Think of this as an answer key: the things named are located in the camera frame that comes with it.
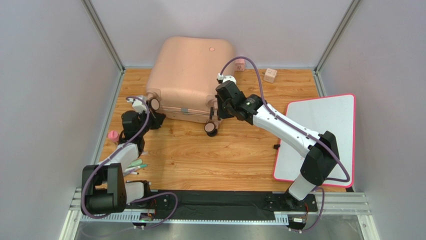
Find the pink suitcase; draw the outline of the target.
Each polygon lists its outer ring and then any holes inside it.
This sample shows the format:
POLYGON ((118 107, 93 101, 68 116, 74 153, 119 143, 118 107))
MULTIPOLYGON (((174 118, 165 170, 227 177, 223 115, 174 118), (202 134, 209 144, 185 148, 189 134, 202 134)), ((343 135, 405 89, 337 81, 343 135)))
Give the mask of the pink suitcase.
POLYGON ((172 36, 162 45, 146 83, 149 106, 173 120, 204 124, 218 133, 217 76, 232 76, 234 46, 224 39, 172 36))

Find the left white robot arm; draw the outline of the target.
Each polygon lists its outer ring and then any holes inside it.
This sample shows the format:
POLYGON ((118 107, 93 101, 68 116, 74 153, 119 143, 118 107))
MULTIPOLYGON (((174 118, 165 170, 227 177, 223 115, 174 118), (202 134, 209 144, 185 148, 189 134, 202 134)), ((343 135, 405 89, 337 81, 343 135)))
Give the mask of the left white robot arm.
POLYGON ((94 218, 121 213, 135 200, 150 195, 146 180, 126 182, 124 173, 144 151, 144 135, 159 129, 166 115, 155 111, 134 110, 121 115, 123 130, 118 145, 106 160, 87 165, 82 170, 81 211, 94 218))

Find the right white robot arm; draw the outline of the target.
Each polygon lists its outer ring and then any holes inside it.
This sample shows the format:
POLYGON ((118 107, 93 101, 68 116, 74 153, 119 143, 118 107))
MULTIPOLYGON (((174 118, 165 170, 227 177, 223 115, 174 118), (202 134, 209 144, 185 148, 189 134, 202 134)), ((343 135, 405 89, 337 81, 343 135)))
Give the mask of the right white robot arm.
POLYGON ((333 133, 318 133, 304 128, 275 110, 260 96, 245 96, 233 80, 219 80, 218 83, 215 90, 219 118, 237 118, 264 129, 304 158, 299 175, 286 190, 294 201, 303 201, 327 180, 336 165, 342 164, 333 133))

